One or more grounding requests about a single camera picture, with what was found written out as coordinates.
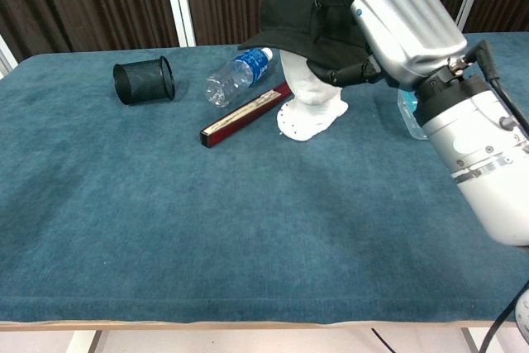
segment white mannequin base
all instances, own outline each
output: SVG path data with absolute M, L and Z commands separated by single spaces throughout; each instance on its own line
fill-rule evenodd
M 308 141 L 325 131 L 348 107 L 347 103 L 341 101 L 340 95 L 329 101 L 324 108 L 321 105 L 307 105 L 294 98 L 284 103 L 279 110 L 278 127 L 288 138 Z

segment white mannequin head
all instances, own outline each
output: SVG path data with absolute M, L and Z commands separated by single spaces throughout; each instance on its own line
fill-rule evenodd
M 341 88 L 322 82 L 307 66 L 307 59 L 281 50 L 284 77 L 294 94 L 278 113 L 278 127 L 296 141 L 307 141 L 325 131 L 348 106 Z

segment black baseball cap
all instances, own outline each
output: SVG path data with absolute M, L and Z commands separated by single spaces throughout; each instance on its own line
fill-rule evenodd
M 323 67 L 339 69 L 365 62 L 366 42 L 348 7 L 331 7 L 317 41 L 310 26 L 314 0 L 263 0 L 260 33 L 239 46 L 274 47 Z

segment floor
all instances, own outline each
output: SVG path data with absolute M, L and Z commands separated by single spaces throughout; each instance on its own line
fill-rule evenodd
M 397 353 L 477 351 L 457 327 L 381 326 L 377 331 Z M 471 332 L 476 339 L 476 335 L 483 337 L 486 329 L 473 328 Z M 390 352 L 370 328 L 358 326 L 310 330 L 109 331 L 102 332 L 91 349 L 89 343 L 83 346 L 78 338 L 75 340 L 74 332 L 0 332 L 0 353 Z M 488 353 L 523 352 L 529 352 L 529 346 L 515 327 L 502 328 L 488 350 Z

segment blue bottle label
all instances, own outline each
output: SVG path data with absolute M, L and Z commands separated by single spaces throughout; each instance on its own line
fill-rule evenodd
M 266 54 L 259 49 L 246 51 L 244 54 L 235 58 L 235 60 L 246 62 L 250 66 L 252 74 L 254 75 L 254 79 L 251 82 L 252 84 L 259 80 L 266 71 L 266 68 L 268 68 L 268 58 L 266 57 Z

